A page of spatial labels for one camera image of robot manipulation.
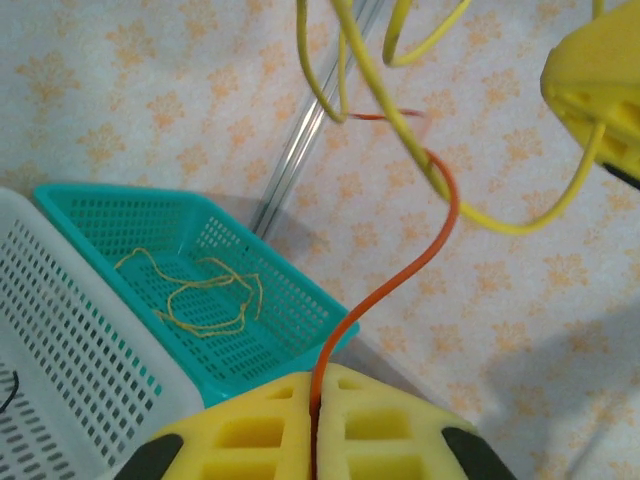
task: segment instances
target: orange cable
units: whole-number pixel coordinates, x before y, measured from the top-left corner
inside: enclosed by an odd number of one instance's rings
[[[399,112],[407,117],[425,117],[425,113],[419,110],[412,110],[410,108],[401,108]],[[379,113],[348,113],[348,117],[357,118],[358,120],[386,120],[385,115]]]
[[[442,226],[442,230],[433,240],[431,245],[424,251],[422,255],[416,258],[413,262],[411,262],[407,267],[398,272],[391,279],[387,280],[382,286],[378,287],[373,291],[368,297],[366,297],[360,304],[358,304],[353,310],[351,310],[347,316],[342,319],[342,321],[338,324],[335,330],[329,335],[320,355],[318,357],[318,362],[313,370],[313,374],[311,376],[311,394],[309,400],[309,413],[311,415],[311,462],[312,462],[312,477],[315,479],[317,475],[316,468],[316,451],[317,451],[317,433],[318,433],[318,420],[320,418],[320,401],[322,395],[322,381],[324,378],[324,373],[327,369],[327,364],[329,363],[329,357],[331,356],[331,352],[335,348],[335,346],[340,341],[340,338],[345,334],[345,332],[356,322],[360,317],[362,317],[369,309],[371,309],[375,304],[377,304],[384,297],[389,295],[393,290],[402,285],[405,281],[415,275],[422,267],[424,267],[433,257],[437,255],[440,249],[444,246],[447,239],[451,235],[453,231],[453,227],[455,226],[456,220],[460,213],[460,195],[458,193],[458,187],[456,185],[456,181],[453,178],[453,175],[449,168],[445,165],[445,163],[433,152],[427,150],[425,151],[432,159],[432,163],[438,168],[442,176],[444,177],[447,186],[449,187],[449,192],[451,193],[450,207],[449,213],[447,214],[447,218]]]

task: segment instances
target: teal plastic basket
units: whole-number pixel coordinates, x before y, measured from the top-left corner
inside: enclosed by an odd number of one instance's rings
[[[209,199],[189,192],[107,185],[52,184],[35,198],[51,222],[136,313],[199,388],[205,406],[271,380],[313,367],[322,345],[346,310],[309,278]],[[199,338],[154,310],[166,311],[179,285],[163,280],[149,258],[174,278],[206,280],[227,273],[215,257],[240,275],[257,273],[264,296],[246,312],[245,328],[233,335]],[[209,325],[233,319],[247,290],[234,282],[223,288],[185,290],[172,302],[175,316]],[[338,348],[358,332],[354,325]]]

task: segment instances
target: plastic basket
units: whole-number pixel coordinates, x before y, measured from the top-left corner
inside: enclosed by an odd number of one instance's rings
[[[0,188],[0,480],[95,478],[200,411],[195,385],[58,231]]]
[[[310,369],[346,310],[253,233],[207,198],[188,192],[106,185],[44,185],[35,196],[51,221],[129,304],[200,388],[211,406],[282,375]],[[260,275],[264,299],[255,302],[244,330],[198,338],[162,322],[176,285],[161,279],[144,247],[175,278],[205,280],[219,273],[204,257],[224,261],[239,274]],[[190,289],[173,303],[176,316],[198,325],[228,321],[245,300],[233,288]],[[341,346],[357,333],[354,326]]]

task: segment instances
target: patterned tablecloth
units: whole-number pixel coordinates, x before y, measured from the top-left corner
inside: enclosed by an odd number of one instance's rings
[[[335,19],[311,3],[318,63]],[[414,3],[404,45],[455,2]],[[418,64],[385,72],[402,106],[430,110],[427,142],[467,201],[523,221],[566,185],[581,152],[539,75],[590,5],[477,0]],[[369,41],[378,63],[389,8]],[[246,221],[308,92],[294,30],[285,0],[3,0],[0,184],[187,188]],[[374,108],[355,72],[350,91],[355,110]],[[598,169],[535,235],[461,222],[354,348],[476,422],[519,478],[640,478],[639,205]],[[389,127],[358,121],[326,127],[286,210],[272,243],[348,306],[445,215]]]
[[[401,44],[454,1],[416,4]],[[501,219],[540,214],[577,167],[582,152],[539,77],[590,7],[478,0],[419,64],[385,72],[401,106],[431,111],[426,143],[463,198]],[[379,64],[389,10],[368,42]],[[374,108],[358,74],[350,91],[354,111]],[[639,205],[639,192],[597,169],[540,233],[461,222],[366,316],[360,347],[476,422],[518,478],[640,478]],[[348,306],[415,258],[446,211],[389,127],[355,120],[326,128],[286,209],[273,245]]]
[[[186,188],[246,222],[308,94],[290,3],[3,0],[0,184]]]

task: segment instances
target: white plastic basket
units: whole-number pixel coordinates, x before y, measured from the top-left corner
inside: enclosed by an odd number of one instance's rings
[[[188,377],[20,195],[0,188],[0,480],[108,475],[203,408]]]

